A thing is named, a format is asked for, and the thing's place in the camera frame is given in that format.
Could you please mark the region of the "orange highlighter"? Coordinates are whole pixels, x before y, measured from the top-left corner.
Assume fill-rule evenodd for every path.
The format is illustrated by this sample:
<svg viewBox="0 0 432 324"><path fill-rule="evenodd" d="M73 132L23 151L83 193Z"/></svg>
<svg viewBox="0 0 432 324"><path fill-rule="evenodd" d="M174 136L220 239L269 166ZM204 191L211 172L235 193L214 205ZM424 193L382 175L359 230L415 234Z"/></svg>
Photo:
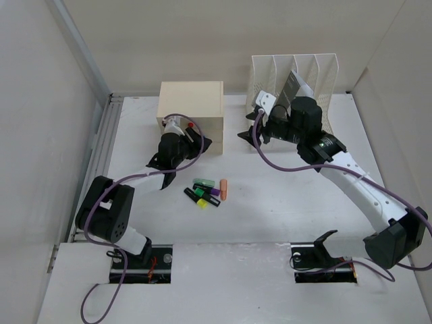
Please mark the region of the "orange highlighter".
<svg viewBox="0 0 432 324"><path fill-rule="evenodd" d="M220 198L222 201L225 201L227 199L227 180L226 179L220 180L219 189L220 189Z"/></svg>

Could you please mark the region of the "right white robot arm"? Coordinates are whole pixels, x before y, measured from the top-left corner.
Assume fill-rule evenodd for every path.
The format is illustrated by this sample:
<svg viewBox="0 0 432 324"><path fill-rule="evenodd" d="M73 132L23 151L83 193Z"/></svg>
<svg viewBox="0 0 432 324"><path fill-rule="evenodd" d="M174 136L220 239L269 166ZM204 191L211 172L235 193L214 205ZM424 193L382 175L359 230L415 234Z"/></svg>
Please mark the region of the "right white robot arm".
<svg viewBox="0 0 432 324"><path fill-rule="evenodd" d="M318 268L330 267L340 257L354 257L391 269L421 245L425 231L431 230L427 214L372 180L346 146L322 129L322 109L314 98L295 97L280 105L272 94L261 91L246 117L252 125L238 136L256 148L267 165L286 173L313 170L327 178L356 205L374 230L365 237L339 236L336 229L325 232L313 242ZM271 162L261 145L272 138L296 144L297 154L306 164L281 167Z"/></svg>

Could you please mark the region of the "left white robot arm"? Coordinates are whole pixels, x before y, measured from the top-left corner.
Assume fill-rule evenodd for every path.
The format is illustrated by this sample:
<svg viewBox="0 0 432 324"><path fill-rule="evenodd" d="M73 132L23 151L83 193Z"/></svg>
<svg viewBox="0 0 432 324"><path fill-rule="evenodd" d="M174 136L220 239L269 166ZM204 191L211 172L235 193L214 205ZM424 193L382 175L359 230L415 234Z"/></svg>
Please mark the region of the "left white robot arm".
<svg viewBox="0 0 432 324"><path fill-rule="evenodd" d="M210 138L201 136L191 127L184 131L165 131L157 153L146 165L148 175L137 184L144 192L168 187L176 177L179 165L206 152L211 144ZM133 266L145 267L151 259L151 240L128 225L136 187L114 186L113 183L112 179L102 175L92 181L76 215L75 225L86 230L89 236L124 250Z"/></svg>

